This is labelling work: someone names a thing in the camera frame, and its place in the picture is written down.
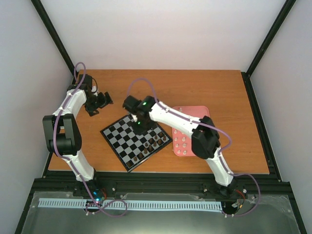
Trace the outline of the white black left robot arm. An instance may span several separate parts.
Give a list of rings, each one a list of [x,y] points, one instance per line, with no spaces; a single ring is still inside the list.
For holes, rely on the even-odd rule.
[[[60,107],[52,115],[44,116],[42,123],[48,151],[68,164],[77,181],[86,181],[85,192],[97,196],[101,192],[101,183],[94,179],[95,169],[82,152],[82,137],[76,116],[82,107],[89,116],[95,116],[99,114],[99,109],[113,104],[113,101],[108,92],[98,91],[92,76],[79,75],[78,80],[82,81],[81,86],[70,85]]]

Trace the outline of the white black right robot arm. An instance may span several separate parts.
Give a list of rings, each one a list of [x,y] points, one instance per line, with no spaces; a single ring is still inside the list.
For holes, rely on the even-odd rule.
[[[133,117],[132,127],[137,135],[150,130],[159,122],[189,137],[195,156],[205,160],[214,174],[217,183],[216,192],[224,198],[230,198],[237,181],[222,154],[218,134],[221,130],[214,126],[210,117],[198,118],[186,115],[152,96],[147,96],[144,100],[128,96],[122,107]]]

